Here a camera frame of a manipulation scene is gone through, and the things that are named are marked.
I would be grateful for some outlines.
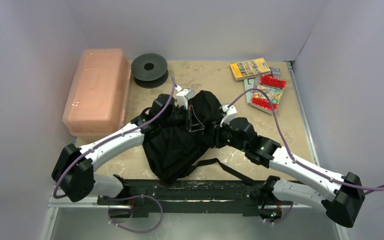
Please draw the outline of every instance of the table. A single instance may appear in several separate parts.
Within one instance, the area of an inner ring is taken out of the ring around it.
[[[221,104],[233,101],[244,91],[244,83],[235,81],[230,70],[229,61],[168,61],[169,79],[160,87],[145,89],[131,82],[127,118],[138,116],[143,109],[150,107],[153,100],[161,93],[169,94],[172,88],[171,76],[182,88],[192,88],[195,93],[200,90],[212,92]],[[301,115],[293,81],[286,62],[268,62],[270,67],[280,68],[280,78],[287,81],[282,100],[277,109],[280,128],[292,152],[303,159],[313,162],[307,141],[307,133]],[[276,129],[273,116],[247,105],[245,97],[239,99],[234,106],[238,117],[246,117],[253,124],[255,131],[279,143],[282,139]],[[90,143],[82,138],[76,141],[77,146]],[[261,165],[251,163],[240,150],[225,146],[221,149],[209,149],[200,159],[218,158],[224,164],[254,179],[265,180],[270,175],[287,180],[292,177]],[[125,179],[156,180],[157,176],[151,171],[145,152],[141,146],[129,149],[105,163],[97,171],[101,175],[117,174]],[[181,178],[188,180],[238,180],[223,171],[218,164],[198,167],[191,175]]]

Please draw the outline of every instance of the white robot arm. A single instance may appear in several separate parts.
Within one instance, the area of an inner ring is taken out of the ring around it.
[[[75,158],[88,153],[75,167],[70,169],[67,175],[63,176],[60,184],[61,189],[72,202],[79,201],[88,195],[118,196],[124,187],[121,178],[119,176],[102,176],[94,174],[94,172],[115,156],[140,146],[144,142],[145,134],[149,128],[185,126],[186,123],[186,129],[193,132],[193,126],[190,124],[193,108],[191,109],[188,105],[188,100],[193,97],[194,92],[191,89],[182,89],[181,87],[178,87],[177,90],[179,91],[176,95],[178,106],[174,105],[174,101],[169,99],[167,94],[162,94],[152,104],[149,115],[146,115],[147,118],[142,113],[119,131],[101,140],[79,148],[70,144],[63,149],[52,172],[52,178],[56,182]],[[149,121],[152,113],[161,110],[162,99],[160,98],[165,99],[165,101],[172,101],[170,112],[161,115],[155,121],[156,124],[138,128]],[[302,183],[271,178],[262,189],[266,197],[279,201],[292,201],[324,210],[328,217],[346,227],[354,224],[364,201],[364,193],[360,189],[346,187],[340,182],[332,180],[346,181],[361,186],[358,176],[353,173],[343,176],[294,155],[294,158],[300,163],[318,172],[323,172],[330,179],[321,177],[296,164],[289,157],[285,147],[279,143],[259,136],[246,118],[237,117],[237,110],[234,106],[222,105],[220,112],[222,112],[223,119],[209,128],[214,136],[213,148],[222,148],[227,145],[239,149],[252,163],[286,173]]]

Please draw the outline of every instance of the black spool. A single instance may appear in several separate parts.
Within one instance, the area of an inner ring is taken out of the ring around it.
[[[167,61],[156,53],[140,55],[131,63],[131,74],[139,87],[145,89],[159,87],[169,77]]]

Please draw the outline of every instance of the black backpack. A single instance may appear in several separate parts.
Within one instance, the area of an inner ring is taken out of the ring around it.
[[[189,99],[188,104],[193,106],[196,118],[206,128],[223,118],[219,110],[221,104],[212,92],[202,90]],[[152,134],[145,133],[142,146],[151,170],[160,180],[172,183],[190,175],[197,167],[218,163],[226,172],[252,185],[252,179],[224,165],[217,158],[201,160],[193,165],[210,148],[207,143],[212,141],[213,136],[204,132],[163,127]]]

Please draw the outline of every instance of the plastic tub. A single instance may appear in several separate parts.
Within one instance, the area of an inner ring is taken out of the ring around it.
[[[104,137],[125,125],[130,75],[121,49],[83,51],[62,116],[73,136]]]

